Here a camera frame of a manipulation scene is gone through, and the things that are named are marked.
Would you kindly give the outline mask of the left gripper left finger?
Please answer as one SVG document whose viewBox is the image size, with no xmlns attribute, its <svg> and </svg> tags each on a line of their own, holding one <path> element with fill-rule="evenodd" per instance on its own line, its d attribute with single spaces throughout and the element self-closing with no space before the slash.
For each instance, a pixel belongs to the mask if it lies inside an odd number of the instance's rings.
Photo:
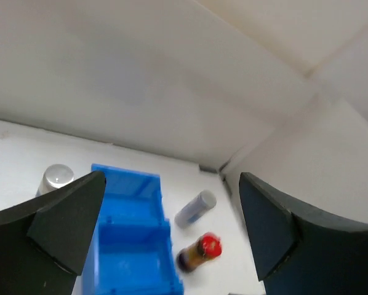
<svg viewBox="0 0 368 295">
<path fill-rule="evenodd" d="M 94 171 L 0 211 L 0 294 L 71 294 L 105 193 Z"/>
</svg>

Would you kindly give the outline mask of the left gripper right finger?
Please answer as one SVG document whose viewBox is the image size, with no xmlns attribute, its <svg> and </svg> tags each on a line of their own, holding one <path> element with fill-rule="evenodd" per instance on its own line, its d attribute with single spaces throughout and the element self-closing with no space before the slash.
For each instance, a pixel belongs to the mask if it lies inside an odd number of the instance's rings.
<svg viewBox="0 0 368 295">
<path fill-rule="evenodd" d="M 267 294 L 368 294 L 368 224 L 329 213 L 242 173 L 239 196 Z"/>
</svg>

